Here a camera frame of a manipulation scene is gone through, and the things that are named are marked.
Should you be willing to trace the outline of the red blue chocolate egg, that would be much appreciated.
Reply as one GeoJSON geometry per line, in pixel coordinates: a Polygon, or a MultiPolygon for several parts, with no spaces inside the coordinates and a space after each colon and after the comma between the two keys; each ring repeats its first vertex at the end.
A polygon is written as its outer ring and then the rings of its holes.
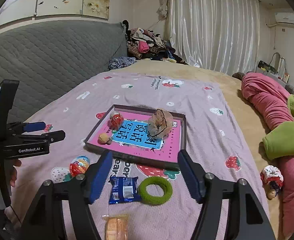
{"type": "Polygon", "coordinates": [[[71,177],[75,177],[79,174],[85,174],[90,166],[90,159],[87,156],[81,155],[74,158],[70,163],[71,177]]]}

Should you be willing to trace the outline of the blue snack packet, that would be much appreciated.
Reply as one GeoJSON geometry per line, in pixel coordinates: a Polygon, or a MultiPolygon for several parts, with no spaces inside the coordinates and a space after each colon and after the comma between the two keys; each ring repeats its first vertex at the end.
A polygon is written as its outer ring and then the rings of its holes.
{"type": "Polygon", "coordinates": [[[113,205],[140,202],[142,199],[137,191],[137,181],[138,177],[110,176],[112,189],[108,203],[113,205]]]}

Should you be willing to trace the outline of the orange snack bar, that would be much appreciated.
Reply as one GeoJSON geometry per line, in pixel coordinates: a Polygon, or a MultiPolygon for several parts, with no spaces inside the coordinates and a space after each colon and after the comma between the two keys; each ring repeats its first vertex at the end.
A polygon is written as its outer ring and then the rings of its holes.
{"type": "Polygon", "coordinates": [[[128,215],[104,215],[105,239],[106,240],[128,240],[128,215]]]}

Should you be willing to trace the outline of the small tan round toy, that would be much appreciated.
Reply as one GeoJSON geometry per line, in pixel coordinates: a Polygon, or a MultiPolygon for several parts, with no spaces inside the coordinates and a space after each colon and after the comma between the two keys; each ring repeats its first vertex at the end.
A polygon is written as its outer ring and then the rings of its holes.
{"type": "Polygon", "coordinates": [[[101,145],[110,145],[112,144],[112,140],[107,133],[100,133],[98,136],[98,143],[101,145]]]}

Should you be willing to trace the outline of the red white chocolate egg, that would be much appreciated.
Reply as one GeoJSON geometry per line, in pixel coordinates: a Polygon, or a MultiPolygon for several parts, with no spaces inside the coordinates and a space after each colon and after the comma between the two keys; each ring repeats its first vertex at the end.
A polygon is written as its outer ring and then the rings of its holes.
{"type": "Polygon", "coordinates": [[[108,125],[110,129],[118,130],[122,127],[123,122],[123,116],[118,111],[114,111],[110,114],[108,125]]]}

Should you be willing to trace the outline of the beige organza scrunchie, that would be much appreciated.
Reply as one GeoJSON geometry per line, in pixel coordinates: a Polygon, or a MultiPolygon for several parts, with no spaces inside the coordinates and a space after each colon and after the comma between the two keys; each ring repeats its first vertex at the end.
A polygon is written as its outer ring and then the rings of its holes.
{"type": "Polygon", "coordinates": [[[172,123],[172,114],[159,108],[148,119],[147,134],[151,139],[163,139],[172,130],[172,123]]]}

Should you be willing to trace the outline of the pink strawberry print blanket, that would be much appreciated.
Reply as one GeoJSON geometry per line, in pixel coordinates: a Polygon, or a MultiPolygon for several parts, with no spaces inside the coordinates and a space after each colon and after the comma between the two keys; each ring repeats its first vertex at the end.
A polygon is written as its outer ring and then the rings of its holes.
{"type": "MultiPolygon", "coordinates": [[[[86,155],[96,162],[98,155],[84,148],[84,140],[97,124],[99,114],[114,105],[162,108],[186,117],[187,152],[205,171],[218,178],[248,180],[265,210],[267,199],[259,171],[242,131],[222,91],[215,83],[184,81],[128,73],[101,73],[84,81],[50,103],[31,122],[43,121],[48,130],[63,130],[63,141],[51,145],[50,153],[22,161],[12,192],[12,205],[5,213],[19,226],[41,183],[59,167],[86,155]]],[[[172,197],[163,205],[139,202],[110,205],[111,185],[105,184],[99,200],[90,206],[101,235],[104,215],[127,214],[129,239],[190,239],[201,206],[191,198],[182,174],[164,171],[172,185],[172,197]]]]}

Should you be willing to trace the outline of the dark tray with pink book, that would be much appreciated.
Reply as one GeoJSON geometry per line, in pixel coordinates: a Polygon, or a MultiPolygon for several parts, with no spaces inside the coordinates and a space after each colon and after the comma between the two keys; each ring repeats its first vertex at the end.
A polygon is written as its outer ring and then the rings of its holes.
{"type": "Polygon", "coordinates": [[[112,105],[86,137],[86,148],[97,154],[102,154],[105,150],[111,151],[114,158],[130,163],[178,170],[178,152],[187,147],[186,116],[172,112],[172,130],[163,139],[155,140],[147,134],[148,119],[154,113],[154,109],[144,107],[112,105]],[[110,114],[114,111],[118,111],[124,118],[122,127],[118,130],[110,129],[108,125],[110,114]],[[100,133],[107,133],[112,144],[99,144],[100,133]]]}

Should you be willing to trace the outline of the grey quilted headboard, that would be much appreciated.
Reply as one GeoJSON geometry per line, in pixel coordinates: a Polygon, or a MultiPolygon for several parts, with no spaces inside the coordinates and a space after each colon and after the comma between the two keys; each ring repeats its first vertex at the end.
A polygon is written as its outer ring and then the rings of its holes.
{"type": "Polygon", "coordinates": [[[24,121],[127,54],[122,23],[62,20],[0,34],[0,83],[20,82],[8,121],[24,121]]]}

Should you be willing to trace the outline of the green fleece blanket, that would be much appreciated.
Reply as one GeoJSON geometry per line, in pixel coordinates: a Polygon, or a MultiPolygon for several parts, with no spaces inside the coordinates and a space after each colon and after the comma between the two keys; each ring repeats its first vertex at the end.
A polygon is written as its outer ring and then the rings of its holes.
{"type": "MultiPolygon", "coordinates": [[[[294,119],[294,95],[289,96],[287,105],[294,119]]],[[[269,160],[294,156],[294,120],[283,122],[262,141],[269,160]]]]}

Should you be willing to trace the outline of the pink rolled quilt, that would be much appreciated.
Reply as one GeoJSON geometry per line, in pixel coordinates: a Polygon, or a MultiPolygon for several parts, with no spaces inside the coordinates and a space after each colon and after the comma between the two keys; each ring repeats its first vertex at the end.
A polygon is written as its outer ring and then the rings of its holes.
{"type": "MultiPolygon", "coordinates": [[[[283,122],[294,120],[287,105],[289,96],[294,94],[272,78],[261,73],[248,73],[242,79],[241,91],[243,97],[263,116],[270,132],[283,122]]],[[[283,175],[282,233],[285,239],[289,239],[294,234],[294,156],[270,161],[278,163],[283,175]]]]}

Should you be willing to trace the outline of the blue floral cloth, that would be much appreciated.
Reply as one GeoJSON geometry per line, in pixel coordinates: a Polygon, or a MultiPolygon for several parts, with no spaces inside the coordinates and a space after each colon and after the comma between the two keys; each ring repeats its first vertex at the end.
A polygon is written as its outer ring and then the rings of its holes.
{"type": "Polygon", "coordinates": [[[108,64],[109,70],[122,69],[136,63],[134,57],[121,56],[111,59],[108,64]]]}

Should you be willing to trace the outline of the pile of clothes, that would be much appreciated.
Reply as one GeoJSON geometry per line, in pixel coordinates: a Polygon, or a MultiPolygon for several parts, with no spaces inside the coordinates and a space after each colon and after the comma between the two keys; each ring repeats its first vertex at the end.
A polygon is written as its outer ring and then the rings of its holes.
{"type": "Polygon", "coordinates": [[[151,29],[129,28],[127,20],[122,21],[125,28],[127,55],[137,60],[150,59],[154,61],[169,61],[172,63],[188,63],[176,54],[169,41],[162,39],[151,29]]]}

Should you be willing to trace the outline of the white satin curtain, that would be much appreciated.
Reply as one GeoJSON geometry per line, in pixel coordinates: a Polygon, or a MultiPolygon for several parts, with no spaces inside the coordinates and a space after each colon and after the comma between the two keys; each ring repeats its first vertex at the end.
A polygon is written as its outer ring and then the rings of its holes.
{"type": "Polygon", "coordinates": [[[168,0],[165,33],[184,61],[227,75],[253,71],[260,43],[258,0],[168,0]]]}

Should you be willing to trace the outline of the white air conditioner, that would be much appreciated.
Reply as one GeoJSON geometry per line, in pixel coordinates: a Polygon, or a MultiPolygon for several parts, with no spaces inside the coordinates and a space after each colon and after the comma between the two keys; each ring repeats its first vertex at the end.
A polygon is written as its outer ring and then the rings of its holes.
{"type": "Polygon", "coordinates": [[[275,19],[278,24],[286,25],[289,28],[294,28],[293,12],[276,12],[275,19]]]}

